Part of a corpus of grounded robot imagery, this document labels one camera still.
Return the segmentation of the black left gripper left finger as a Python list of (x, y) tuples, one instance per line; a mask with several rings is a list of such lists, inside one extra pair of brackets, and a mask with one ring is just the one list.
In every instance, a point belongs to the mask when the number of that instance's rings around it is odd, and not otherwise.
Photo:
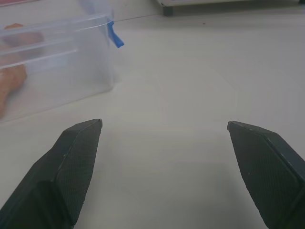
[(93, 175), (102, 120), (64, 130), (0, 210), (2, 229), (72, 229)]

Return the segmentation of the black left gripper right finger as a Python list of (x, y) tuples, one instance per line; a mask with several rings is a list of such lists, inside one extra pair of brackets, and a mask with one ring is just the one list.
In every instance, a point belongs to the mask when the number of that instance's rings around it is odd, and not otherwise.
[(229, 121), (245, 186), (269, 229), (305, 227), (305, 161), (277, 133)]

